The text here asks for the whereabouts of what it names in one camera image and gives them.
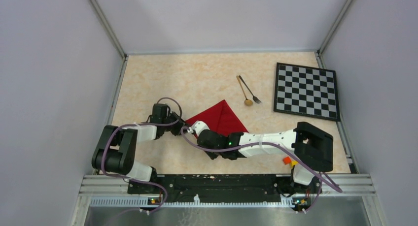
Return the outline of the red cloth napkin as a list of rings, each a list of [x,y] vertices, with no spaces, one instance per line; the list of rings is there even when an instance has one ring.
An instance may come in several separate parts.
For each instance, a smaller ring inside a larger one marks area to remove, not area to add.
[[[187,119],[186,123],[192,125],[197,121],[203,121],[210,130],[223,136],[228,136],[235,132],[248,132],[247,128],[243,125],[226,100],[222,100],[201,113]]]

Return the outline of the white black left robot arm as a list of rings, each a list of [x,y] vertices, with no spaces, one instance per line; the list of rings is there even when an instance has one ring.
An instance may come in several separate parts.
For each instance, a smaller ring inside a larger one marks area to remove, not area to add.
[[[166,132],[178,136],[186,126],[188,124],[167,104],[156,103],[145,123],[105,126],[92,156],[92,167],[112,176],[139,180],[139,187],[152,193],[158,187],[158,180],[152,176],[153,167],[135,160],[137,144],[157,140]]]

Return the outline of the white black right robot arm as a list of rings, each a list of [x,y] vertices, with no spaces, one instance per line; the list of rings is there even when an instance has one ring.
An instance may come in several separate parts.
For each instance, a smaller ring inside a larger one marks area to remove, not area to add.
[[[198,146],[206,148],[211,159],[293,154],[301,161],[292,168],[289,179],[289,186],[296,193],[309,186],[315,172],[333,170],[333,136],[307,122],[298,122],[294,129],[266,134],[233,132],[222,135],[210,130],[203,121],[196,121],[192,130]]]

